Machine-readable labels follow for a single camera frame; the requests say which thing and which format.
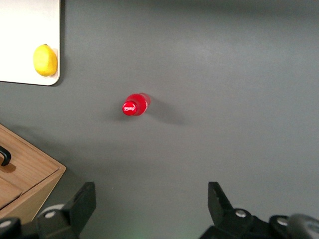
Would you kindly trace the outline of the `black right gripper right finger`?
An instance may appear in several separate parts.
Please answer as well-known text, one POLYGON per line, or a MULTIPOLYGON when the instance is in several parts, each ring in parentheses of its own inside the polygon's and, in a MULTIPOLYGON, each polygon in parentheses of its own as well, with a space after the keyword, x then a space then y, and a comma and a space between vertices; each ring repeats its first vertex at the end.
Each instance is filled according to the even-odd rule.
POLYGON ((272 239, 269 224, 234 208, 218 182, 208 183, 208 209, 213 221, 202 239, 272 239))

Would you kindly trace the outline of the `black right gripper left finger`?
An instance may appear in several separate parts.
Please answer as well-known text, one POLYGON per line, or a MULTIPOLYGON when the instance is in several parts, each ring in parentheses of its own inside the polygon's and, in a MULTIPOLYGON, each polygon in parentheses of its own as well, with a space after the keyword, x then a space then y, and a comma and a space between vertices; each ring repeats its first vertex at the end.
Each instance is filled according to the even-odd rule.
POLYGON ((94 182, 86 182, 65 204, 48 207, 36 218, 40 239, 78 239, 96 209, 94 182))

